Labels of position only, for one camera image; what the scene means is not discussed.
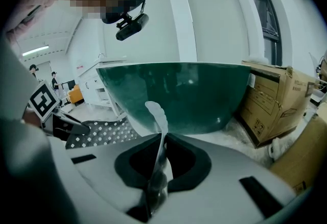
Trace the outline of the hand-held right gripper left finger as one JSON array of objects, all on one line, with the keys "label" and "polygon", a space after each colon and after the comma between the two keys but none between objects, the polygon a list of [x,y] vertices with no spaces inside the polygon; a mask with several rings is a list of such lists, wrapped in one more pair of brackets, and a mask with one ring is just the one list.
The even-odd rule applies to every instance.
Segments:
[{"label": "hand-held right gripper left finger", "polygon": [[166,155],[160,134],[117,144],[70,149],[79,174],[114,209],[148,221],[166,200]]}]

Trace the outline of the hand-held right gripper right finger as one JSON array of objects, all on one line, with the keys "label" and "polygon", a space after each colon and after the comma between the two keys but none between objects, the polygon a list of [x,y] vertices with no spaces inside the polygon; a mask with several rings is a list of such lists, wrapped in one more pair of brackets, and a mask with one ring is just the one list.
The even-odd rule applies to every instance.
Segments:
[{"label": "hand-held right gripper right finger", "polygon": [[195,189],[170,193],[151,223],[259,223],[265,217],[240,182],[246,177],[254,177],[283,207],[295,199],[288,184],[245,154],[187,136],[178,138],[204,150],[212,167]]}]

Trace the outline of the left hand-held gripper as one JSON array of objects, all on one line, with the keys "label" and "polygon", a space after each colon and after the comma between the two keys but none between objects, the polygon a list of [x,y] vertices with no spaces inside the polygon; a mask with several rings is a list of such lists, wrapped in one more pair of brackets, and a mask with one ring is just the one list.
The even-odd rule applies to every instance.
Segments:
[{"label": "left hand-held gripper", "polygon": [[39,81],[28,102],[28,111],[35,113],[37,126],[48,136],[68,139],[70,134],[89,134],[90,128],[61,110],[61,100],[54,93],[50,83]]}]

